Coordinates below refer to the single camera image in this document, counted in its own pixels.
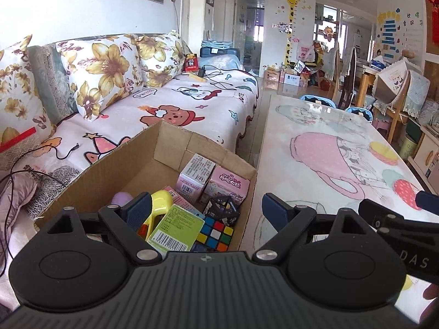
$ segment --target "doorway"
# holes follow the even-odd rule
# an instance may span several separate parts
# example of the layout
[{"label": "doorway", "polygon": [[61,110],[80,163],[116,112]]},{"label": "doorway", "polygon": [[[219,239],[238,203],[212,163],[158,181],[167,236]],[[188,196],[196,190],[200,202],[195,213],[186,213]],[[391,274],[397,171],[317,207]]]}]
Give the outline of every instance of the doorway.
[{"label": "doorway", "polygon": [[235,0],[233,48],[240,51],[244,69],[259,76],[264,40],[265,0]]}]

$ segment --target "metal screw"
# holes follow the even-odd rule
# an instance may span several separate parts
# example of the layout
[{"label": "metal screw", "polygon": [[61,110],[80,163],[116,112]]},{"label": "metal screw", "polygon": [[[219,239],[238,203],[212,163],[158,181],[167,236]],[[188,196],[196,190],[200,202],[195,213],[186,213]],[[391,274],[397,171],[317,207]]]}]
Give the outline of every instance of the metal screw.
[{"label": "metal screw", "polygon": [[262,261],[272,261],[277,257],[277,252],[273,250],[259,250],[256,257]]},{"label": "metal screw", "polygon": [[153,260],[153,259],[157,258],[158,256],[159,256],[159,254],[156,251],[149,250],[149,249],[140,250],[137,253],[137,257],[140,260],[145,260],[145,261]]}]

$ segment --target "plastic wrap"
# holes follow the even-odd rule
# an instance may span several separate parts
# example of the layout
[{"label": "plastic wrap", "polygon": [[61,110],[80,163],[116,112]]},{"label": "plastic wrap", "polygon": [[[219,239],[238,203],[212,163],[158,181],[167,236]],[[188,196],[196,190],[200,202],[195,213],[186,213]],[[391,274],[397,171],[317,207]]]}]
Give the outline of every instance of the plastic wrap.
[{"label": "plastic wrap", "polygon": [[198,66],[202,68],[206,65],[206,70],[214,69],[209,66],[214,66],[222,70],[239,69],[244,70],[244,66],[237,56],[233,54],[223,54],[221,56],[198,58]]}]

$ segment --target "yellow toy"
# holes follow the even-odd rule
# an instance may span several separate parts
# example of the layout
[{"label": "yellow toy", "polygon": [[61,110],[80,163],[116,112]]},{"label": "yellow toy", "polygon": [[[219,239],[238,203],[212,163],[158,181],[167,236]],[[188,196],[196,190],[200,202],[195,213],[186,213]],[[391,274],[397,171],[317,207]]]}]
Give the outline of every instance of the yellow toy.
[{"label": "yellow toy", "polygon": [[155,217],[159,215],[165,215],[173,205],[172,196],[167,190],[159,190],[158,192],[152,194],[151,198],[152,198],[151,215],[148,217],[148,219],[145,220],[143,226],[140,229],[140,231],[142,231],[145,227],[148,227],[145,240],[148,240],[149,236],[151,236],[154,227]]}]

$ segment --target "cartoon bear print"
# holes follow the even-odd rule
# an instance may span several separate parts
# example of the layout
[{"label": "cartoon bear print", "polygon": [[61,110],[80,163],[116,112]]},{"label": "cartoon bear print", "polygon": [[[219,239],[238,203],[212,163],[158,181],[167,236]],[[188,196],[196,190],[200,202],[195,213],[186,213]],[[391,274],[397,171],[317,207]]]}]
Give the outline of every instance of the cartoon bear print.
[{"label": "cartoon bear print", "polygon": [[141,122],[148,126],[152,126],[160,120],[165,120],[176,126],[187,126],[193,121],[204,120],[204,117],[196,117],[195,112],[191,110],[183,110],[174,105],[161,105],[158,109],[155,107],[148,107],[145,110],[153,115],[143,116],[140,119]]}]

